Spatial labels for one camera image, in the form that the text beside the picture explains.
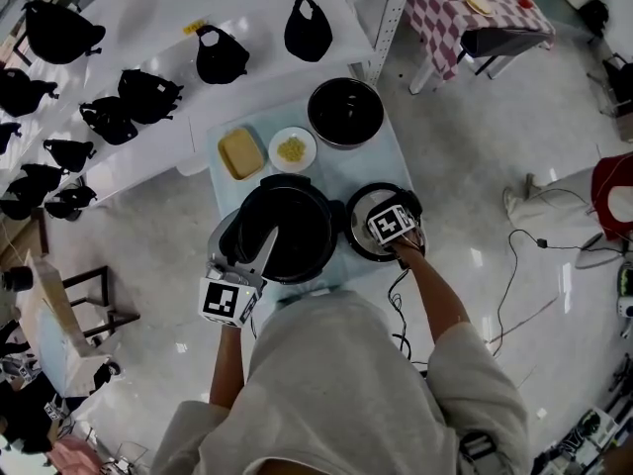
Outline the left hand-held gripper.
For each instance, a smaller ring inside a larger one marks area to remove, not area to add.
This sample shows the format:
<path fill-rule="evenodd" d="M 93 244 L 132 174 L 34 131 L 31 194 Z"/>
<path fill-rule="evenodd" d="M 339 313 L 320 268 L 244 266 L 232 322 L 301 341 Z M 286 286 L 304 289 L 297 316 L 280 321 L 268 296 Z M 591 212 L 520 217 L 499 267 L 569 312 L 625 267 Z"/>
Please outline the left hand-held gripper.
<path fill-rule="evenodd" d="M 208 240 L 207 270 L 200 280 L 199 315 L 210 322 L 243 328 L 265 287 L 262 276 L 276 243 L 279 228 L 274 227 L 255 258 L 255 269 L 242 265 L 240 211 L 223 218 Z"/>

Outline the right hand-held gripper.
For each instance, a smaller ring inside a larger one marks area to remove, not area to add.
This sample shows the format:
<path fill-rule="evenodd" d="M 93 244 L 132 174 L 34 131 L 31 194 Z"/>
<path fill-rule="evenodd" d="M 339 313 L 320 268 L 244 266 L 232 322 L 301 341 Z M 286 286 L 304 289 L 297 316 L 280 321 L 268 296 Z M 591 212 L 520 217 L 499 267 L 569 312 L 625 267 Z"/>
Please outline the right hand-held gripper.
<path fill-rule="evenodd" d="M 394 242 L 404 238 L 406 245 L 426 255 L 426 236 L 423 229 L 421 205 L 410 191 L 399 191 L 369 211 L 366 228 L 377 245 L 401 266 Z"/>

